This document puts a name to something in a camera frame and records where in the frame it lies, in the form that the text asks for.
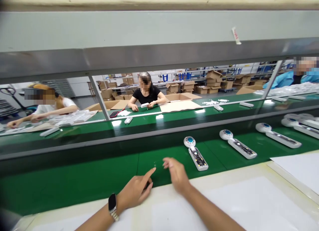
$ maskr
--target white paper sheet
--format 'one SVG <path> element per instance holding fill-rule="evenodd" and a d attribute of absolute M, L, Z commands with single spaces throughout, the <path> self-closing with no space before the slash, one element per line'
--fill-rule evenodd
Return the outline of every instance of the white paper sheet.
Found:
<path fill-rule="evenodd" d="M 319 195 L 319 153 L 271 159 Z"/>
<path fill-rule="evenodd" d="M 33 228 L 32 231 L 74 231 L 86 220 L 88 220 L 93 213 L 76 216 L 73 218 L 59 220 L 53 223 L 39 225 Z M 128 209 L 121 214 L 120 220 L 113 223 L 109 231 L 123 231 L 132 229 L 132 210 Z"/>
<path fill-rule="evenodd" d="M 248 231 L 315 231 L 316 222 L 265 177 L 250 179 L 205 196 Z M 153 231 L 207 230 L 184 199 L 152 207 Z"/>

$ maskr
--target sticker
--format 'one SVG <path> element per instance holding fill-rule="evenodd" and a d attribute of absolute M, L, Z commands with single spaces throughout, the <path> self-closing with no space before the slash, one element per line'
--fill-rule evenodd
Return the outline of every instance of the sticker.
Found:
<path fill-rule="evenodd" d="M 239 40 L 239 38 L 238 38 L 238 35 L 237 35 L 237 32 L 236 32 L 236 27 L 233 27 L 233 28 L 232 28 L 232 31 L 233 31 L 233 35 L 234 35 L 236 44 L 237 44 L 237 45 L 241 45 L 242 43 L 240 42 L 240 40 Z"/>

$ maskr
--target black t-shirt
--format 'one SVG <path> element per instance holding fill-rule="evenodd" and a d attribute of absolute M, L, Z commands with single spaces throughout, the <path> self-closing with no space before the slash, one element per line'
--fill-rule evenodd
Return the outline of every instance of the black t-shirt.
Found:
<path fill-rule="evenodd" d="M 141 89 L 137 89 L 134 92 L 133 97 L 138 99 L 141 104 L 145 104 L 145 103 L 151 103 L 152 101 L 156 101 L 157 100 L 157 95 L 159 93 L 160 93 L 160 90 L 157 87 L 154 86 L 153 87 L 153 92 L 150 93 L 148 96 L 143 96 L 143 94 L 141 93 Z"/>
<path fill-rule="evenodd" d="M 293 75 L 292 85 L 301 84 L 302 75 Z"/>

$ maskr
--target light blue shirt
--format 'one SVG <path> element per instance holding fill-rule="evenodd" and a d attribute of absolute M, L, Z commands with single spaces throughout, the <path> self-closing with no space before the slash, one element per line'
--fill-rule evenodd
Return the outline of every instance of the light blue shirt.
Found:
<path fill-rule="evenodd" d="M 307 71 L 306 75 L 302 76 L 301 83 L 304 82 L 319 82 L 319 68 L 312 68 L 311 71 Z M 290 86 L 293 83 L 293 71 L 288 71 L 276 77 L 273 82 L 272 89 Z"/>

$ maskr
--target worker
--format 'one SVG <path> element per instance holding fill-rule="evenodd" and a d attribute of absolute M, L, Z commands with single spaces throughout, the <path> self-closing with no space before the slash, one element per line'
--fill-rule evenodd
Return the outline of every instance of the worker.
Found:
<path fill-rule="evenodd" d="M 271 89 L 301 84 L 304 82 L 319 82 L 318 62 L 313 57 L 302 58 L 297 61 L 296 68 L 276 77 Z"/>
<path fill-rule="evenodd" d="M 24 121 L 34 123 L 44 118 L 52 118 L 79 110 L 71 99 L 62 97 L 53 88 L 43 84 L 35 84 L 25 89 L 25 98 L 34 99 L 39 104 L 37 110 L 29 116 L 9 122 L 8 128 L 15 129 Z"/>
<path fill-rule="evenodd" d="M 141 104 L 148 103 L 148 109 L 152 108 L 156 104 L 166 103 L 166 97 L 156 86 L 153 85 L 151 76 L 148 72 L 140 73 L 139 84 L 140 88 L 134 92 L 128 103 L 128 107 L 133 111 L 139 111 L 139 108 L 135 104 L 137 100 Z"/>

